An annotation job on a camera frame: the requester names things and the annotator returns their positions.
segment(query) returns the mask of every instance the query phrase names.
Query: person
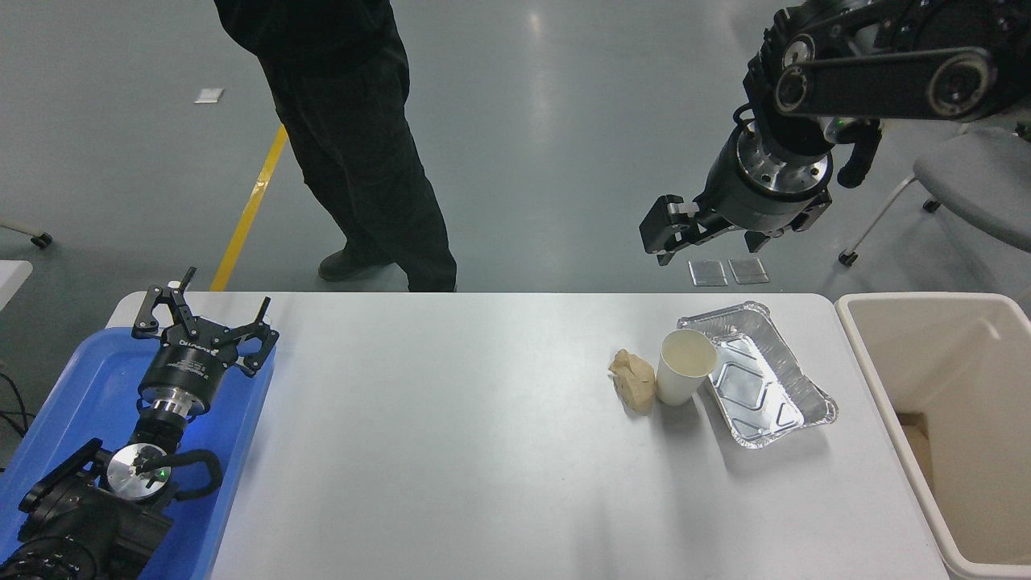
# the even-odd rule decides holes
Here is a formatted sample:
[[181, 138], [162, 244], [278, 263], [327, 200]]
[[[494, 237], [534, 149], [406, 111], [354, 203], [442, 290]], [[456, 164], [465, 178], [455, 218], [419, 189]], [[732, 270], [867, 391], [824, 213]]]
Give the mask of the person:
[[319, 275], [396, 262], [409, 292], [454, 292], [444, 218], [404, 114], [408, 59], [389, 0], [214, 4], [258, 57], [304, 182], [346, 238]]

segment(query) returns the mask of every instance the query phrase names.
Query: yellow floor line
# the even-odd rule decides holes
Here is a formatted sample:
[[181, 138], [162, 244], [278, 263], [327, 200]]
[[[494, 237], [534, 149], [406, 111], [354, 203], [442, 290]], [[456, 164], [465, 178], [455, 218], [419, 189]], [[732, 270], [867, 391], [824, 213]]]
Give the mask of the yellow floor line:
[[247, 204], [243, 207], [240, 220], [236, 223], [233, 237], [229, 239], [229, 247], [226, 247], [226, 252], [222, 255], [219, 271], [214, 272], [214, 279], [208, 288], [212, 293], [222, 293], [226, 288], [226, 284], [229, 283], [229, 276], [232, 275], [236, 259], [240, 257], [240, 250], [243, 249], [243, 242], [247, 239], [251, 225], [254, 224], [258, 208], [261, 207], [261, 200], [265, 197], [265, 190], [268, 189], [268, 182], [272, 179], [272, 172], [275, 171], [275, 165], [279, 162], [279, 153], [282, 152], [282, 145], [286, 142], [287, 129], [279, 125], [275, 139], [272, 140], [272, 146], [268, 149], [268, 156], [265, 157], [265, 164], [262, 165], [261, 173], [258, 174], [255, 187], [251, 190], [251, 198], [247, 199]]

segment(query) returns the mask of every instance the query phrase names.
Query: cable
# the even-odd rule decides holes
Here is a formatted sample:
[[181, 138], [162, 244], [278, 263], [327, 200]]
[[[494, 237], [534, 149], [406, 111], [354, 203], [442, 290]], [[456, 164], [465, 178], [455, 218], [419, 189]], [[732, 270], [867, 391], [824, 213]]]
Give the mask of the cable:
[[14, 381], [12, 381], [11, 378], [8, 377], [7, 375], [0, 373], [0, 379], [7, 381], [7, 384], [10, 385], [10, 390], [14, 394], [14, 399], [18, 400], [18, 408], [20, 410], [18, 414], [22, 416], [21, 433], [22, 437], [25, 437], [25, 434], [28, 433], [29, 431], [29, 413], [26, 413], [25, 411], [25, 401], [22, 399], [22, 393], [18, 390], [18, 386], [14, 385]]
[[744, 112], [745, 110], [752, 110], [752, 103], [744, 103], [741, 106], [737, 107], [736, 110], [734, 110], [733, 114], [734, 124], [736, 124], [742, 130], [747, 131], [749, 134], [752, 134], [752, 130], [749, 129], [749, 123], [752, 123], [753, 121], [755, 121], [755, 118], [741, 118], [741, 113]]
[[23, 439], [25, 438], [26, 430], [23, 430], [22, 428], [18, 427], [18, 423], [15, 423], [13, 419], [8, 417], [6, 413], [0, 413], [0, 419], [7, 421], [7, 424], [10, 425], [10, 429], [14, 430], [14, 433], [18, 434], [18, 437]]

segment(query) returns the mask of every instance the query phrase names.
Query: white paper cup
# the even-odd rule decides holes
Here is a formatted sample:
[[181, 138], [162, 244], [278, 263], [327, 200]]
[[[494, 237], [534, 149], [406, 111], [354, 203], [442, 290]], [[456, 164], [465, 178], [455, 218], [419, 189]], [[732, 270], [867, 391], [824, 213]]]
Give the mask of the white paper cup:
[[659, 401], [684, 405], [716, 370], [716, 347], [705, 335], [683, 329], [662, 341], [656, 373]]

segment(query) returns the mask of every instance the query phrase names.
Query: aluminum foil tray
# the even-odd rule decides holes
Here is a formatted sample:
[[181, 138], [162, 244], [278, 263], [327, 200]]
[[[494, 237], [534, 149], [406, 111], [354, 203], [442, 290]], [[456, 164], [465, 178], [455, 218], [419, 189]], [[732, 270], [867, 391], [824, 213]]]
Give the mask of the aluminum foil tray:
[[793, 431], [837, 419], [837, 404], [802, 374], [765, 306], [749, 302], [685, 317], [676, 328], [697, 331], [716, 345], [710, 387], [741, 447], [760, 449]]

